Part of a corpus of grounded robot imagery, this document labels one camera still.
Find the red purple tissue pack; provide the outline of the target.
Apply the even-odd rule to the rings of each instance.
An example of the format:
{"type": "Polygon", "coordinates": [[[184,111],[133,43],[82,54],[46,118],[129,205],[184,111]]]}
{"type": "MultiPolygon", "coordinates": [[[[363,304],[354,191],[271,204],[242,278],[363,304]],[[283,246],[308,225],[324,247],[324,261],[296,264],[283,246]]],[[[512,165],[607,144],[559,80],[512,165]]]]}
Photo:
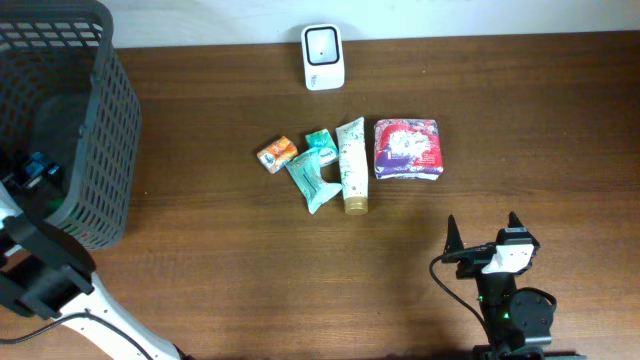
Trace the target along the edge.
{"type": "Polygon", "coordinates": [[[438,124],[433,119],[382,119],[374,126],[377,179],[435,181],[444,172],[438,124]]]}

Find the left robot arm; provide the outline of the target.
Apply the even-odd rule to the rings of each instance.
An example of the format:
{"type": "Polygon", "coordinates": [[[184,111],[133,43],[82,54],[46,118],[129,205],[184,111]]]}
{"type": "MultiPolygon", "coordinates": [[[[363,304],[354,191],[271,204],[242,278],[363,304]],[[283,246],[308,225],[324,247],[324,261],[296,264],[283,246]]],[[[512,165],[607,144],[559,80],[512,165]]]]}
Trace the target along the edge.
{"type": "Polygon", "coordinates": [[[1,154],[1,306],[49,323],[3,346],[34,339],[58,326],[86,338],[113,359],[187,359],[154,334],[106,290],[88,251],[68,233],[21,209],[11,191],[52,168],[34,158],[19,168],[1,154]]]}

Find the white Pantene tube gold cap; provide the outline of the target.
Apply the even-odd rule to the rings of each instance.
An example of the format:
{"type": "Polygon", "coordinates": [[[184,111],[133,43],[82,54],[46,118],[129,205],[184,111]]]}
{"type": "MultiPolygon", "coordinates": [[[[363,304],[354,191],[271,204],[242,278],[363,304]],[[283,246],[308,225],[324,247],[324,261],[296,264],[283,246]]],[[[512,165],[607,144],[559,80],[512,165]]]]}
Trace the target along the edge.
{"type": "Polygon", "coordinates": [[[360,117],[336,129],[344,210],[347,215],[368,213],[369,173],[364,123],[364,118],[360,117]]]}

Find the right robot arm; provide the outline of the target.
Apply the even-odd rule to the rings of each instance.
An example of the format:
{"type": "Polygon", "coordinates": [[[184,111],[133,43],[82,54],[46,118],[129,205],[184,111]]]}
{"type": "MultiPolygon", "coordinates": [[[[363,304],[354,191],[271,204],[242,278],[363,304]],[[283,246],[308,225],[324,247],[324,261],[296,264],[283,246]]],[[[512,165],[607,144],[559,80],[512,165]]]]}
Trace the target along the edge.
{"type": "Polygon", "coordinates": [[[443,253],[429,266],[432,279],[478,319],[488,344],[473,348],[473,359],[581,359],[572,352],[546,352],[552,342],[551,327],[557,309],[556,298],[537,288],[519,288],[516,278],[532,266],[540,244],[511,212],[508,224],[496,240],[484,245],[464,245],[453,216],[448,217],[443,253]],[[456,278],[476,282],[479,310],[451,291],[435,275],[434,265],[455,263],[456,278]]]}

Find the small teal tissue pack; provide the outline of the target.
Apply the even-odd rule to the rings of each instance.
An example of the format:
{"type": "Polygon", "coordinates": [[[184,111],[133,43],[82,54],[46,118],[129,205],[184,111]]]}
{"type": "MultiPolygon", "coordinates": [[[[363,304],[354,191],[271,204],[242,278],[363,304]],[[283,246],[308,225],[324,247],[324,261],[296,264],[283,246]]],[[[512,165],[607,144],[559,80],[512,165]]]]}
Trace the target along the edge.
{"type": "Polygon", "coordinates": [[[338,160],[338,148],[328,129],[322,129],[305,136],[307,145],[318,150],[320,166],[326,167],[338,160]]]}

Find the light teal wipes packet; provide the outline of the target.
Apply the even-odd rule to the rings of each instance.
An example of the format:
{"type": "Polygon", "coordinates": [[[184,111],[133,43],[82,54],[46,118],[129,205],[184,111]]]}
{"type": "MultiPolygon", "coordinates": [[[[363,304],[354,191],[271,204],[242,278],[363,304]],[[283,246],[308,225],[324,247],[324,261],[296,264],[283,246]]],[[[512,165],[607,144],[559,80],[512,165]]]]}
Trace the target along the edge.
{"type": "Polygon", "coordinates": [[[317,148],[309,149],[291,160],[286,169],[305,197],[310,214],[342,191],[340,183],[329,183],[321,174],[320,155],[317,148]]]}

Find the orange small tissue pack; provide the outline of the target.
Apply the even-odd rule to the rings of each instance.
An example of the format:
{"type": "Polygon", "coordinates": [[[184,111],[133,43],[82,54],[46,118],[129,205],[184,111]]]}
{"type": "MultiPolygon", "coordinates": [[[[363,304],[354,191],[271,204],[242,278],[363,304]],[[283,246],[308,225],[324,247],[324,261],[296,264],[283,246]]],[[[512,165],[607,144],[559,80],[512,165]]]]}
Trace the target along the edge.
{"type": "Polygon", "coordinates": [[[282,136],[260,150],[257,158],[270,174],[275,174],[297,155],[298,149],[295,144],[282,136]]]}

